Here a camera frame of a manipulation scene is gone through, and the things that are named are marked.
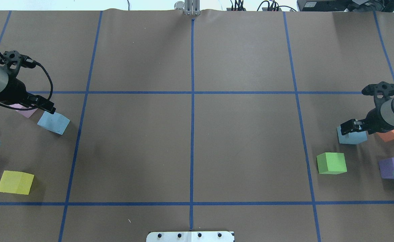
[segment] metal clamp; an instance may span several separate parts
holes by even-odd
[[[200,0],[185,0],[185,15],[200,15]]]

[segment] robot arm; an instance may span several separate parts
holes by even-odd
[[[365,119],[351,119],[340,125],[342,135],[352,132],[367,131],[369,134],[375,132],[386,133],[394,130],[394,84],[385,81],[379,84],[371,84],[365,87],[363,95],[373,95],[375,109],[372,109]]]
[[[50,101],[53,91],[52,81],[40,63],[14,50],[0,53],[0,65],[2,65],[0,66],[0,106],[15,110],[42,109],[52,114],[55,113],[54,103]],[[27,92],[25,84],[16,78],[21,67],[33,69],[36,66],[43,69],[51,84],[48,99]],[[16,109],[8,106],[16,103],[28,109]]]

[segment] white metal plate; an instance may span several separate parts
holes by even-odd
[[[148,236],[146,237],[146,242],[175,242],[175,241],[177,242],[234,242],[234,232],[229,232],[229,231],[152,232],[149,233]]]

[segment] orange cube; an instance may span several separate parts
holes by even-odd
[[[394,140],[394,130],[391,130],[390,132],[386,132],[386,133],[377,133],[377,134],[385,142]]]

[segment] purple cube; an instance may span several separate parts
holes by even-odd
[[[381,178],[394,179],[394,158],[382,160],[380,163]]]

